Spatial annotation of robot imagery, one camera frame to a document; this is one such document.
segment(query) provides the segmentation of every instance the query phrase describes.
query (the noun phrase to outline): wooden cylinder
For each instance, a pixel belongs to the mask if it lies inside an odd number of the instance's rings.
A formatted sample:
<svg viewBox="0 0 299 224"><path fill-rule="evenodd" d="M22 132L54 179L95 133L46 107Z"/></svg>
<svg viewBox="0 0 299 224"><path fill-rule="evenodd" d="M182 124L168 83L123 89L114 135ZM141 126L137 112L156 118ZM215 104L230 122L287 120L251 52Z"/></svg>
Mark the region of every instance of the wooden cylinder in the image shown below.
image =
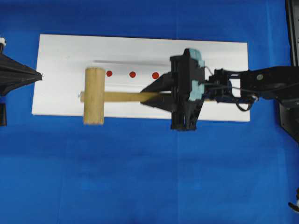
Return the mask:
<svg viewBox="0 0 299 224"><path fill-rule="evenodd" d="M87 68L85 70L84 124L104 123L105 70Z"/></svg>

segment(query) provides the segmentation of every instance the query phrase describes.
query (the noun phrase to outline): black wire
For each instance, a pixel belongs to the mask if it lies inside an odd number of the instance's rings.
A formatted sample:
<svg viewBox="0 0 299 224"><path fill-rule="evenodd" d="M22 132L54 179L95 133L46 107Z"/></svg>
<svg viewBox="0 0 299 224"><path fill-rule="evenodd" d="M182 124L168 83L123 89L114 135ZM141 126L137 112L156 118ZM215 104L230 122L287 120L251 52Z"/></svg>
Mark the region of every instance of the black wire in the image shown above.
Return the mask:
<svg viewBox="0 0 299 224"><path fill-rule="evenodd" d="M221 89L237 89L237 90L241 90L244 92L250 92L250 93L261 93L261 92L271 92L271 91L278 91L278 90L283 90L283 89L287 89L296 85L299 85L299 83L293 83L290 85L286 85L277 89L272 89L272 90L262 90L262 91L254 91L254 90L247 90L247 89L243 89L243 88L238 88L238 87L234 87L234 86L228 86L228 85L220 85L220 84L213 84L213 83L204 83L204 85L216 85L219 87L215 87L215 88L211 88L209 90L221 90Z"/></svg>

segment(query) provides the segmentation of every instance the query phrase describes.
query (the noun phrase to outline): cable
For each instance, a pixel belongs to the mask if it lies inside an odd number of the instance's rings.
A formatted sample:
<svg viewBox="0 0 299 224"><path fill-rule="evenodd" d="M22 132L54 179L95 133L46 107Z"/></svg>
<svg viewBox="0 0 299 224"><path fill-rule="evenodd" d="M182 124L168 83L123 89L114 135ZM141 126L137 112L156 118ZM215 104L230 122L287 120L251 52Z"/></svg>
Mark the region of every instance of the cable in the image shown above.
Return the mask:
<svg viewBox="0 0 299 224"><path fill-rule="evenodd" d="M210 90L221 90L221 89L236 89L236 90L241 90L243 92L250 92L250 93L261 93L261 92L271 92L271 91L278 91L278 90L283 90L283 89L287 89L296 85L299 85L299 83L293 83L290 85L286 85L277 89L272 89L272 90L262 90L262 91L254 91L254 90L247 90L247 89L243 89L243 88L239 88L239 87L235 87L235 86L228 86L228 85L220 85L220 84L212 84L212 83L203 83L204 85L216 85L219 87L216 88L211 88Z"/></svg>
<svg viewBox="0 0 299 224"><path fill-rule="evenodd" d="M208 71L210 72L211 76L213 76L213 75L214 75L214 74L211 72L211 70L210 70L210 68L209 68L209 67L205 66L204 68L205 68L205 69L208 69Z"/></svg>

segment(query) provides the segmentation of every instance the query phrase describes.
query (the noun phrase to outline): mallet handle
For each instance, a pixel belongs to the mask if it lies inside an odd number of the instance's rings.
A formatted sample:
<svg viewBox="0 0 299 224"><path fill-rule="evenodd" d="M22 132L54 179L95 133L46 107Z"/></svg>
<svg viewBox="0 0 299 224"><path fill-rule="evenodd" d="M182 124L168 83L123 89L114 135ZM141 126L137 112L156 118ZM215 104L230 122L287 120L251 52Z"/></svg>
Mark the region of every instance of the mallet handle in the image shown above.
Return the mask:
<svg viewBox="0 0 299 224"><path fill-rule="evenodd" d="M104 101L105 102L144 102L153 97L159 96L161 93L158 92L140 92L140 93L132 93L132 92L105 92L104 93ZM81 102L84 102L85 93L82 91L80 94Z"/></svg>

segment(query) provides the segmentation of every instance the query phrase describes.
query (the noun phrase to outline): black metal frame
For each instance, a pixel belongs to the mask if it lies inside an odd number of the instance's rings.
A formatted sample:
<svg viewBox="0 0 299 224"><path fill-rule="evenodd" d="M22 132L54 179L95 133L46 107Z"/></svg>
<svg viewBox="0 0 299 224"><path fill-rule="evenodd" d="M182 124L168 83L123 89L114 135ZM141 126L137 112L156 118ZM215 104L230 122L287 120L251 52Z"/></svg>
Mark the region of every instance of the black metal frame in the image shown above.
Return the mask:
<svg viewBox="0 0 299 224"><path fill-rule="evenodd" d="M299 1L285 1L286 18L290 42L292 66L299 66ZM290 136L299 142L299 108L288 109L279 105L280 125Z"/></svg>

